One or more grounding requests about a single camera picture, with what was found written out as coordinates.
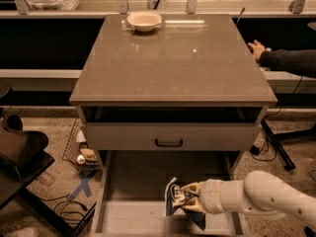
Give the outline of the person's hand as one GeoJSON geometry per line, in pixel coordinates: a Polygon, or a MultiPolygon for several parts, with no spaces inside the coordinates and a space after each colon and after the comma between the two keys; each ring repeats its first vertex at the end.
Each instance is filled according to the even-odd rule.
{"type": "Polygon", "coordinates": [[[262,54],[266,51],[265,46],[256,39],[253,42],[249,42],[248,47],[252,49],[252,54],[256,61],[259,61],[262,54]]]}

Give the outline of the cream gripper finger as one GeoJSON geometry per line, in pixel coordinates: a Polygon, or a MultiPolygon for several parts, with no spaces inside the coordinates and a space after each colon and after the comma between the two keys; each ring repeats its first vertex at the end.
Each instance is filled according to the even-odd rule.
{"type": "Polygon", "coordinates": [[[202,185],[203,185],[203,182],[193,182],[193,183],[190,183],[190,184],[187,184],[187,185],[181,187],[181,190],[185,194],[191,194],[194,196],[198,196],[199,190],[200,190],[202,185]]]}
{"type": "Polygon", "coordinates": [[[193,212],[200,212],[197,196],[179,196],[172,199],[172,207],[185,209],[193,212]]]}

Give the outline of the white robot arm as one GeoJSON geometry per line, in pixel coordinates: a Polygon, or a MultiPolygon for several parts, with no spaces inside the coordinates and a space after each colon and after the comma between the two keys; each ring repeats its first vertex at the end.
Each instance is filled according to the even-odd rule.
{"type": "Polygon", "coordinates": [[[265,171],[250,172],[243,180],[208,179],[180,186],[174,177],[165,190],[165,215],[180,208],[200,229],[208,214],[240,212],[260,216],[292,215],[316,229],[316,198],[308,196],[265,171]]]}

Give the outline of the dark sleeved forearm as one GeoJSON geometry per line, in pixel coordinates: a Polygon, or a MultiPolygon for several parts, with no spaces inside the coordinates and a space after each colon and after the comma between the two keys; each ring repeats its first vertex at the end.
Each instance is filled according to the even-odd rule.
{"type": "Polygon", "coordinates": [[[298,76],[316,78],[316,50],[264,51],[259,59],[271,71],[285,71],[298,76]]]}

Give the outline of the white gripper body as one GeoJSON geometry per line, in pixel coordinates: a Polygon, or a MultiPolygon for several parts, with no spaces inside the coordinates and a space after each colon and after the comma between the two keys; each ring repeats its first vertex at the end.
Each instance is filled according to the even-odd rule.
{"type": "Polygon", "coordinates": [[[198,192],[198,201],[204,213],[219,214],[225,209],[221,203],[220,186],[222,181],[209,179],[202,183],[198,192]]]}

